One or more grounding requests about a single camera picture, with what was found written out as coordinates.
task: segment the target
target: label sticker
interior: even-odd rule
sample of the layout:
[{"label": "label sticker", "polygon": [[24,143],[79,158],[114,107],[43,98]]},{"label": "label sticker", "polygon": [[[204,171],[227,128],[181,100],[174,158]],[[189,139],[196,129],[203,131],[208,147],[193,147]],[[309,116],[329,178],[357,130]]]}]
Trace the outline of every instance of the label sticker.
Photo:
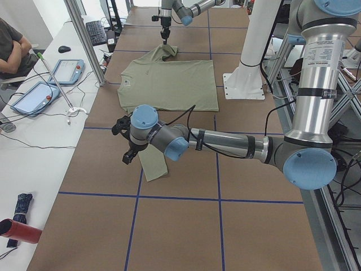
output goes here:
[{"label": "label sticker", "polygon": [[345,43],[341,40],[316,41],[306,45],[303,68],[332,67],[337,69],[342,60]]}]

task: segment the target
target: white desk surface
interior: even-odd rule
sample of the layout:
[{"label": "white desk surface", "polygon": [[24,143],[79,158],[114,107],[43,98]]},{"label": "white desk surface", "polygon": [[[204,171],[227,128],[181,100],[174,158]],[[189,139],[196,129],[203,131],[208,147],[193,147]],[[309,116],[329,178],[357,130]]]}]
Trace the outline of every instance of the white desk surface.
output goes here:
[{"label": "white desk surface", "polygon": [[[92,18],[85,16],[84,22],[91,21]],[[60,54],[58,47],[66,45],[71,48],[70,52]],[[103,52],[108,51],[107,45],[95,46],[94,50],[98,60],[103,57]],[[54,38],[50,46],[43,54],[48,65],[52,68],[59,59],[83,59],[85,70],[78,82],[83,80],[91,66],[80,43],[73,24],[65,23],[59,34]],[[46,72],[43,63],[39,60],[35,65],[38,73]],[[35,77],[23,83],[17,92],[24,93],[36,82],[42,81],[40,77]],[[80,88],[86,93],[81,107],[88,113],[93,105],[98,83],[92,73]],[[83,94],[74,89],[72,94],[67,95],[73,106],[79,107]],[[13,104],[20,96],[13,96],[9,104]],[[64,98],[55,100],[43,113],[56,114],[66,113],[68,105]],[[2,111],[5,116],[16,116],[14,112],[6,106]],[[15,121],[16,130],[12,133],[1,132],[11,138],[19,139],[30,145],[36,146],[76,146],[82,133],[87,116],[80,112],[78,116],[71,118],[71,125],[67,124],[65,116],[26,117]],[[58,193],[61,182],[67,171],[68,165],[74,153],[74,149],[45,149],[30,148],[25,145],[7,139],[0,135],[0,220],[12,218],[14,215],[17,195],[21,193],[32,193],[33,200],[27,214],[28,224],[39,229],[43,229],[51,211],[52,205]],[[0,237],[0,254],[7,252],[8,239]],[[36,244],[19,242],[18,249],[11,252],[6,258],[0,260],[1,271],[24,271],[27,269],[36,249]]]}]

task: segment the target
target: t-shirt sleeve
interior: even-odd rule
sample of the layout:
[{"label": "t-shirt sleeve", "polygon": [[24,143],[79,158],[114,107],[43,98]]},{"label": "t-shirt sleeve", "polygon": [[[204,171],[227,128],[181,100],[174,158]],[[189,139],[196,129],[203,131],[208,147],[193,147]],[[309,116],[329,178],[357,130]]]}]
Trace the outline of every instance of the t-shirt sleeve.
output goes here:
[{"label": "t-shirt sleeve", "polygon": [[10,26],[7,22],[5,22],[3,19],[0,19],[0,26],[5,27],[7,31],[9,32],[11,38],[14,41],[20,41],[23,37],[23,34],[21,34],[19,31],[17,31],[14,27]]}]

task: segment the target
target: black clamp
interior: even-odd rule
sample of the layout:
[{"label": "black clamp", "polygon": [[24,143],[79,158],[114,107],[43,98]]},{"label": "black clamp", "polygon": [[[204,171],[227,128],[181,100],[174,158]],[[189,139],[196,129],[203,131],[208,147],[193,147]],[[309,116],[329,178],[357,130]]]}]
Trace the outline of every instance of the black clamp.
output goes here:
[{"label": "black clamp", "polygon": [[203,142],[204,142],[204,135],[205,135],[205,130],[199,129],[198,136],[197,136],[196,151],[202,150]]}]

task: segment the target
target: metal rod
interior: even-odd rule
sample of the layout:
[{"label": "metal rod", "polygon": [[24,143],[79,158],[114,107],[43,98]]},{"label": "metal rod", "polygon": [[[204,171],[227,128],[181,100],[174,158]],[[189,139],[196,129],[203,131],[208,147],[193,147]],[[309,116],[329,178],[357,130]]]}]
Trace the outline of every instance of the metal rod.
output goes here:
[{"label": "metal rod", "polygon": [[40,53],[38,53],[38,57],[39,57],[39,58],[41,59],[41,61],[43,62],[45,68],[46,68],[47,71],[49,72],[49,74],[50,74],[50,76],[52,77],[53,81],[55,82],[56,86],[59,88],[59,90],[60,90],[60,92],[62,93],[64,99],[67,101],[68,106],[69,106],[72,110],[74,110],[74,107],[73,107],[72,103],[71,103],[70,100],[68,99],[68,97],[67,97],[67,95],[65,94],[64,90],[61,88],[59,82],[58,82],[57,79],[55,78],[55,75],[53,74],[53,72],[51,71],[51,69],[49,68],[49,66],[46,64],[43,56],[42,56]]},{"label": "metal rod", "polygon": [[98,59],[96,58],[93,45],[91,44],[90,37],[85,29],[83,18],[81,17],[76,0],[64,0],[64,3],[68,9],[70,18],[73,21],[74,28],[79,36],[81,44],[83,45],[96,79],[98,80],[99,85],[103,86],[105,84],[104,73],[100,68]]}]

